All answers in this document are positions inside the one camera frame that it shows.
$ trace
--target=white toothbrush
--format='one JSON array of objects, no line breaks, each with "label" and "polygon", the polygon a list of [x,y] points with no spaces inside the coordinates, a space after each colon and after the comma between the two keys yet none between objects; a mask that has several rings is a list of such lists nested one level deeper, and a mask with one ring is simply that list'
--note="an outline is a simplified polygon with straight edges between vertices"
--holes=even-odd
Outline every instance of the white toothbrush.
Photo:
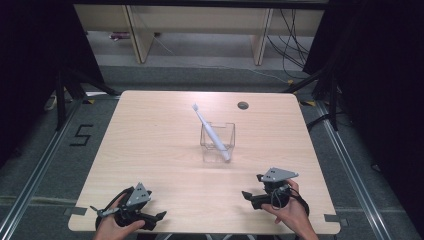
[{"label": "white toothbrush", "polygon": [[202,114],[198,112],[199,107],[197,104],[193,104],[193,109],[196,112],[197,116],[199,117],[200,121],[203,123],[203,126],[205,126],[206,132],[208,133],[209,137],[212,139],[212,142],[215,144],[216,148],[221,152],[221,155],[224,157],[226,161],[230,160],[230,154],[228,153],[227,148],[222,144],[221,139],[219,139],[218,135],[216,135],[215,131],[209,125],[206,120],[203,118]]}]

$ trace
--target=wooden table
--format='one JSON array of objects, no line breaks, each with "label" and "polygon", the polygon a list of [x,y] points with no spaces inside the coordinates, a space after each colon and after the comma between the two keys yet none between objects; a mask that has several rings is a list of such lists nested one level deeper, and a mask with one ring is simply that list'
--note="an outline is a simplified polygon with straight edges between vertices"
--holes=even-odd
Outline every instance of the wooden table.
[{"label": "wooden table", "polygon": [[[241,110],[239,102],[249,108]],[[201,122],[231,122],[236,141],[229,163],[203,162]],[[338,223],[296,97],[280,93],[126,91],[116,107],[77,207],[104,208],[119,192],[142,182],[152,200],[143,212],[167,211],[154,232],[284,234],[274,217],[253,210],[241,191],[264,194],[256,174],[270,167],[298,172],[300,193],[318,234]],[[69,228],[94,231],[96,213],[72,215]]]}]

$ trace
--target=black strap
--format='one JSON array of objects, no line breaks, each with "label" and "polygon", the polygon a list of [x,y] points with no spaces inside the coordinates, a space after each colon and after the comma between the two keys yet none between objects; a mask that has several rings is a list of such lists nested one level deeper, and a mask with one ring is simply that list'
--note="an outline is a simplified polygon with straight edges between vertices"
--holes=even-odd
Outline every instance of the black strap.
[{"label": "black strap", "polygon": [[309,216],[309,205],[308,205],[308,203],[300,195],[296,196],[296,195],[292,194],[290,197],[296,199],[305,208],[306,215]]},{"label": "black strap", "polygon": [[[112,201],[110,201],[110,203],[102,210],[102,211],[106,211],[106,210],[108,210],[111,206],[112,206],[112,204],[116,201],[116,200],[118,200],[118,198],[120,198],[122,195],[124,195],[124,194],[126,194],[126,193],[130,193],[130,192],[132,192],[132,191],[134,191],[134,187],[129,187],[129,188],[127,188],[127,189],[124,189],[122,192],[120,192],[118,195],[116,195],[116,197],[114,197],[113,199],[112,199]],[[102,218],[100,217],[100,216],[97,216],[97,218],[96,218],[96,230],[97,230],[97,228],[99,227],[99,224],[100,224],[100,222],[102,221]]]}]

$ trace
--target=hand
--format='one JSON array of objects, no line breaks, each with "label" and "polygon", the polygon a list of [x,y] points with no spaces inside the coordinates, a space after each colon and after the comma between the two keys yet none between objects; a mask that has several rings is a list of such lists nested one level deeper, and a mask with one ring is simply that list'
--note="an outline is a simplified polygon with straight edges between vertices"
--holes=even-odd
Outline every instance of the hand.
[{"label": "hand", "polygon": [[[112,205],[111,208],[116,208],[119,201],[125,196],[123,194]],[[111,214],[102,219],[94,235],[93,240],[122,240],[130,233],[143,227],[145,222],[143,220],[135,221],[132,224],[120,227],[115,221],[115,214]]]},{"label": "hand", "polygon": [[[298,195],[299,185],[291,179],[288,179],[287,182],[294,190],[297,191],[292,191],[292,194]],[[287,205],[281,209],[275,209],[271,204],[262,204],[261,207],[263,210],[277,217],[275,219],[275,224],[283,222],[302,239],[318,239],[318,236],[306,215],[305,208],[296,199],[291,197]]]}]

